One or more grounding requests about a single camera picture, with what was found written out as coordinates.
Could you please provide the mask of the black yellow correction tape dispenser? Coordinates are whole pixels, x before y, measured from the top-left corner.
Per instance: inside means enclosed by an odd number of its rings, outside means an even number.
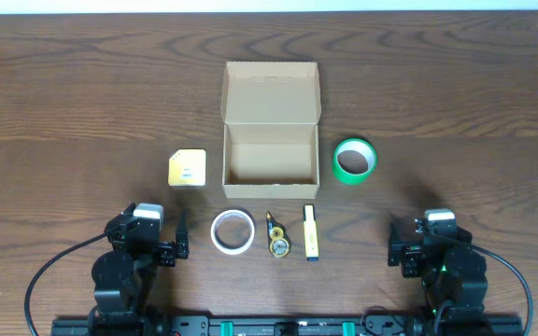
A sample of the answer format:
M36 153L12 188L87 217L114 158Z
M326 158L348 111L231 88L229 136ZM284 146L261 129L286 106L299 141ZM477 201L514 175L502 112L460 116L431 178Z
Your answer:
M266 213L269 252L278 259L285 258L290 253L290 239L285 227L278 223L270 212Z

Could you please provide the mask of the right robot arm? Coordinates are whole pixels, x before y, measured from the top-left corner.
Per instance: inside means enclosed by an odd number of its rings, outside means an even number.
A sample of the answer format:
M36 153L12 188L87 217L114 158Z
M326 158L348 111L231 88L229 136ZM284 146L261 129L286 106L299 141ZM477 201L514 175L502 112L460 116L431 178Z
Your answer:
M485 258L470 249L472 234L454 219L416 220L419 240L405 241L390 224L388 265L404 278L419 278L427 307L445 323L481 318L488 290Z

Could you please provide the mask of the yellow sticky note pad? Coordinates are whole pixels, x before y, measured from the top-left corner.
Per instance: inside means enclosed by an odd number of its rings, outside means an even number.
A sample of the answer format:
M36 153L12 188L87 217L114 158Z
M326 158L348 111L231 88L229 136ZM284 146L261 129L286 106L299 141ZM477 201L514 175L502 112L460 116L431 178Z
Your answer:
M172 187L202 187L206 182L204 149L178 149L168 160L168 184Z

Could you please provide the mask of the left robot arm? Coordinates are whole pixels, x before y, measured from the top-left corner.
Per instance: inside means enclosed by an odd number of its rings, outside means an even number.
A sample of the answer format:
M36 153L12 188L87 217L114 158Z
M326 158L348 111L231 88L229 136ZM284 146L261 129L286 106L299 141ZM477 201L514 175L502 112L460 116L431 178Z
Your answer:
M94 298L99 313L141 316L160 267L174 267L189 256L187 212L179 217L176 239L161 240L163 207L130 204L107 224L105 234L112 250L92 266Z

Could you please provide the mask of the green tape roll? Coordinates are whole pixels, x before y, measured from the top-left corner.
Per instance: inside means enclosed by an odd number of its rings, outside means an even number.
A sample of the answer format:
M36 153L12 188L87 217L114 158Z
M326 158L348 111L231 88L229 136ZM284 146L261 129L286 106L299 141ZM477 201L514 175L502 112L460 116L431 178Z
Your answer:
M339 161L338 156L345 151L354 151L360 154L367 163L367 169L362 173L351 173ZM377 152L368 142L360 138L348 138L342 141L333 153L332 170L335 178L346 185L362 184L377 166Z

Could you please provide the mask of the brown cardboard box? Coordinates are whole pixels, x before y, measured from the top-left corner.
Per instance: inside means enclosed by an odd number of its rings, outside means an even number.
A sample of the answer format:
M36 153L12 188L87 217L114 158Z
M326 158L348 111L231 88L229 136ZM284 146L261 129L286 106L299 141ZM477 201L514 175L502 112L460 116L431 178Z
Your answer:
M227 62L222 186L231 199L312 200L319 191L319 65Z

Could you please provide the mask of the white tape roll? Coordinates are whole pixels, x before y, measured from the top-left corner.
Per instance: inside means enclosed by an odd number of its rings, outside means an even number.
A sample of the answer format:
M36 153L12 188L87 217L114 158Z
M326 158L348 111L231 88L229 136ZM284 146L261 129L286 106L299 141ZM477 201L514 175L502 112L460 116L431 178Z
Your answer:
M246 223L248 224L249 237L242 245L238 247L229 247L225 245L224 243L222 243L219 238L218 230L219 230L220 225L224 221L230 218L240 218L240 219L245 220ZM230 256L240 255L246 252L247 250L249 250L250 247L252 246L252 243L254 242L255 234L256 234L256 228L255 228L255 223L252 217L248 215L246 212L242 210L238 210L238 209L228 209L221 212L214 218L210 227L210 237L214 246L220 252L226 255L230 255Z

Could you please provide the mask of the yellow highlighter pen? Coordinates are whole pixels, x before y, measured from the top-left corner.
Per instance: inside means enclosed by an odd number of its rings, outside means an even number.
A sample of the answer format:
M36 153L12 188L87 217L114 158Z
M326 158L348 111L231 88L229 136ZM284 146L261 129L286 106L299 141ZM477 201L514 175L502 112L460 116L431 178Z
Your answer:
M319 260L318 228L313 204L304 206L304 249L308 261Z

